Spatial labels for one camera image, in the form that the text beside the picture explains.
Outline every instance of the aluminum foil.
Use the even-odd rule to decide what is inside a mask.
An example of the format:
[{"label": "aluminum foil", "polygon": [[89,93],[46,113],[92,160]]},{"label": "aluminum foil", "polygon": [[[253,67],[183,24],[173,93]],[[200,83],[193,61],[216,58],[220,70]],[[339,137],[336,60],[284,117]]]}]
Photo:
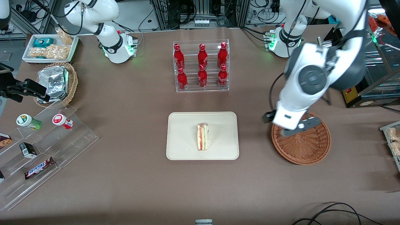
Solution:
[{"label": "aluminum foil", "polygon": [[[64,66],[52,66],[38,72],[39,84],[47,87],[49,102],[64,100],[68,95],[68,70]],[[39,103],[47,103],[37,98]]]}]

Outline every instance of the table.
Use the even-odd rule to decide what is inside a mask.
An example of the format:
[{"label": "table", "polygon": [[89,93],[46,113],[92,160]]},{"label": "table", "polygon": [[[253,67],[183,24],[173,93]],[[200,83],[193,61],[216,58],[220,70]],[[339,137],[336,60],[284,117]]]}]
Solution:
[{"label": "table", "polygon": [[[315,43],[330,29],[309,26],[305,41]],[[229,92],[176,93],[172,42],[222,38],[231,44]],[[347,109],[340,93],[331,90],[333,105],[320,100],[311,111],[329,127],[332,148],[319,164],[294,165],[275,150],[271,124],[261,122],[269,110],[269,87],[286,63],[265,52],[261,41],[240,29],[151,32],[136,58],[113,64],[94,36],[80,39],[73,64],[79,84],[71,105],[100,139],[11,211],[1,211],[2,225],[172,225],[208,218],[215,225],[291,224],[332,201],[384,224],[399,223],[399,172],[379,130],[398,121],[398,114],[380,107]],[[43,67],[23,62],[18,78],[34,79]],[[274,101],[283,84],[284,79],[277,82]],[[8,101],[1,130],[15,129],[18,115],[41,110],[31,97]],[[196,111],[237,114],[237,160],[167,159],[169,114]],[[357,223],[339,212],[321,217],[323,224]]]}]

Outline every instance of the red bottle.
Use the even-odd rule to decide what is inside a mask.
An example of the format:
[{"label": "red bottle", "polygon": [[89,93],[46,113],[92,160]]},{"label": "red bottle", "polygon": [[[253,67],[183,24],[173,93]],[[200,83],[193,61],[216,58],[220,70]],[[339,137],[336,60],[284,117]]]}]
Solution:
[{"label": "red bottle", "polygon": [[185,69],[185,59],[183,57],[183,52],[180,50],[180,46],[179,44],[175,44],[174,45],[174,60],[175,60],[175,64],[176,66],[182,67],[183,69]]},{"label": "red bottle", "polygon": [[226,86],[226,80],[228,78],[228,72],[226,71],[226,65],[221,65],[221,71],[218,73],[218,87],[224,88]]},{"label": "red bottle", "polygon": [[228,57],[228,51],[226,50],[226,42],[221,43],[221,49],[218,52],[218,68],[221,68],[222,64],[226,63],[226,58]]},{"label": "red bottle", "polygon": [[200,44],[199,46],[199,54],[197,55],[197,59],[199,61],[199,65],[203,65],[207,68],[207,52],[206,52],[206,45]]},{"label": "red bottle", "polygon": [[180,90],[187,90],[188,89],[188,78],[186,74],[183,72],[183,68],[178,68],[178,85]]},{"label": "red bottle", "polygon": [[199,78],[199,86],[205,88],[207,86],[207,72],[203,65],[199,65],[199,72],[197,73]]}]

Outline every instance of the wicker basket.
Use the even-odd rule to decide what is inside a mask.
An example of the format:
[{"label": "wicker basket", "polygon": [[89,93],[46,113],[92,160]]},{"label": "wicker basket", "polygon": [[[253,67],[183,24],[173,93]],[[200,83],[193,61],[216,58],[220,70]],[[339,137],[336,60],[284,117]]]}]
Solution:
[{"label": "wicker basket", "polygon": [[[62,101],[64,105],[68,105],[72,101],[72,98],[74,97],[76,92],[76,87],[78,86],[78,77],[76,75],[76,72],[74,68],[71,66],[71,64],[67,62],[55,62],[46,66],[46,68],[52,66],[65,66],[65,68],[67,68],[68,70],[68,96]],[[33,99],[36,102],[36,104],[40,105],[41,107],[47,108],[52,104],[52,102],[46,104],[40,104],[37,101],[36,97],[34,97]]]},{"label": "wicker basket", "polygon": [[325,123],[295,135],[284,137],[282,127],[272,126],[272,141],[278,152],[287,160],[299,165],[311,165],[323,160],[331,146],[331,137]]}]

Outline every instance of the acrylic bottle rack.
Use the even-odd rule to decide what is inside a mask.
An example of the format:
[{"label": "acrylic bottle rack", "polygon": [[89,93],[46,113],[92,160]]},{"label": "acrylic bottle rack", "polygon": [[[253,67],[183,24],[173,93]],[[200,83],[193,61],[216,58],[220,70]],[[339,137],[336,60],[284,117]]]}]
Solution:
[{"label": "acrylic bottle rack", "polygon": [[[80,153],[93,144],[98,137],[80,121],[72,106],[57,101],[34,118],[42,121],[36,131],[19,127],[9,135],[12,143],[0,149],[0,171],[4,180],[0,183],[0,209],[10,210],[51,176],[67,166]],[[74,122],[71,129],[52,123],[54,115],[61,113]],[[32,144],[37,156],[33,159],[22,155],[19,145]],[[55,164],[45,168],[32,178],[25,179],[24,173],[53,157]]]},{"label": "acrylic bottle rack", "polygon": [[[228,57],[226,59],[226,71],[228,72],[227,83],[224,88],[220,88],[217,86],[218,81],[218,73],[220,69],[217,67],[217,59],[218,52],[221,48],[221,43],[226,42],[228,51]],[[174,45],[179,44],[180,49],[183,52],[185,59],[185,74],[188,78],[188,89],[181,90],[178,85],[178,68],[174,61]],[[206,45],[206,52],[208,54],[208,65],[206,68],[207,71],[207,86],[202,88],[198,85],[198,76],[197,73],[199,71],[198,59],[197,55],[199,53],[199,45]],[[204,91],[228,91],[229,90],[229,40],[221,39],[221,40],[195,40],[195,41],[175,41],[174,45],[172,45],[172,62],[174,64],[174,75],[175,75],[175,89],[176,92],[204,92]]]}]

